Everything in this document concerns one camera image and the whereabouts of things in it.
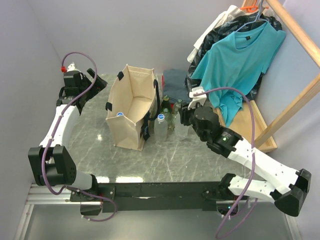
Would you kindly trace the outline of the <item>green Perrier glass bottle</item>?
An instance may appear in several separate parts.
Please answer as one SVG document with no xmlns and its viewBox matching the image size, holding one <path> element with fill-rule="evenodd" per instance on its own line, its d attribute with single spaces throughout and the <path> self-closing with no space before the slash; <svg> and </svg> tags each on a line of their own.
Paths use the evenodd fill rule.
<svg viewBox="0 0 320 240">
<path fill-rule="evenodd" d="M 164 113 L 165 109 L 167 109 L 167 113 L 168 114 L 172 114 L 172 108 L 171 108 L 171 104 L 170 104 L 170 97 L 168 95 L 164 95 L 163 96 L 163 100 L 161 103 L 161 110 Z"/>
</svg>

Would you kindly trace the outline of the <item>plastic water bottle blue cap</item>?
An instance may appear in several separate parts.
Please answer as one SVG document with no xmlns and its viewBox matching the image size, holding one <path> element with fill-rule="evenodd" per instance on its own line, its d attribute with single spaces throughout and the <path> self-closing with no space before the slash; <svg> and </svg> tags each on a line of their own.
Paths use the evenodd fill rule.
<svg viewBox="0 0 320 240">
<path fill-rule="evenodd" d="M 158 143 L 165 142 L 167 139 L 168 123 L 164 114 L 159 114 L 154 121 L 154 136 Z"/>
</svg>

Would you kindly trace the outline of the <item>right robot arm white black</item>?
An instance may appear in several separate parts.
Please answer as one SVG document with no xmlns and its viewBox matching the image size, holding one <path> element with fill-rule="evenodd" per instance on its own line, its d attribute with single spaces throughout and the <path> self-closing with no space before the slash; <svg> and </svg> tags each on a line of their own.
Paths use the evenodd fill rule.
<svg viewBox="0 0 320 240">
<path fill-rule="evenodd" d="M 180 122 L 191 126 L 202 142 L 214 153 L 254 171 L 262 180 L 248 180 L 227 173 L 212 193 L 223 200 L 244 196 L 265 200 L 286 215 L 297 217 L 310 190 L 311 173 L 288 167 L 264 152 L 252 148 L 238 133 L 220 125 L 219 117 L 209 106 L 189 108 L 186 102 L 178 110 Z"/>
</svg>

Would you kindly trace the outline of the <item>clear Chang bottle green cap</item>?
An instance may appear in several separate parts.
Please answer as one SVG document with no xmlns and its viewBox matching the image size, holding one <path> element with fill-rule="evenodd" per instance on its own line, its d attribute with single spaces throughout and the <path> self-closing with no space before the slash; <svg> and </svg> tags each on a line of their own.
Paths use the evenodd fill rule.
<svg viewBox="0 0 320 240">
<path fill-rule="evenodd" d="M 182 102 L 183 102 L 182 99 L 178 99 L 178 100 L 174 103 L 174 105 L 173 105 L 173 107 L 172 107 L 172 114 L 173 114 L 173 115 L 176 115 L 176 114 L 179 112 L 179 109 L 181 108 Z"/>
</svg>

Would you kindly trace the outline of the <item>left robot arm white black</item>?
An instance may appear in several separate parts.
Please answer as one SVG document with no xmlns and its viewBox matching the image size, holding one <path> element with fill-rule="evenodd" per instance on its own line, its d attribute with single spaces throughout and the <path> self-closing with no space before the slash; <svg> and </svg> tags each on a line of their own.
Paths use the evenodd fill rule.
<svg viewBox="0 0 320 240">
<path fill-rule="evenodd" d="M 64 70 L 64 87 L 60 89 L 56 101 L 53 122 L 39 146 L 29 149 L 28 159 L 37 185 L 80 189 L 88 201 L 94 201 L 100 195 L 96 177 L 78 171 L 66 147 L 86 102 L 107 86 L 107 82 L 93 69 L 89 68 L 87 73 L 96 78 L 94 83 L 74 64 Z"/>
</svg>

